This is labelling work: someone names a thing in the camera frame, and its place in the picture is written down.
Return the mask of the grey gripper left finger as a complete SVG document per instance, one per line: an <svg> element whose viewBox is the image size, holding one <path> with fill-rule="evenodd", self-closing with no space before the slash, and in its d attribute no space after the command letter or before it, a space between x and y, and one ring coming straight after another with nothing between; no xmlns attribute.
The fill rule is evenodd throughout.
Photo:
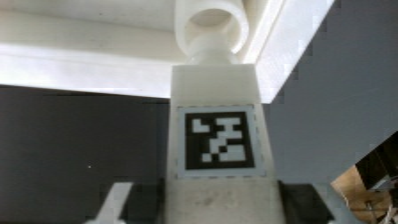
<svg viewBox="0 0 398 224"><path fill-rule="evenodd" d="M88 220L84 224L127 224L127 221L122 219L122 213L132 187L132 182L118 182L113 184L97 218Z"/></svg>

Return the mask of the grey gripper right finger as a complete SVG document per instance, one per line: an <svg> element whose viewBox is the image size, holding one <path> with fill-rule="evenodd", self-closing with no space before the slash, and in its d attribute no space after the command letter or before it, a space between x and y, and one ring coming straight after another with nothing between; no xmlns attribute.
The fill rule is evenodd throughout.
<svg viewBox="0 0 398 224"><path fill-rule="evenodd" d="M363 221L356 218L354 213L346 204L346 200L331 186L330 183L315 183L314 187L321 194L322 200L326 202L330 211L335 216L335 220L330 224L365 224Z"/></svg>

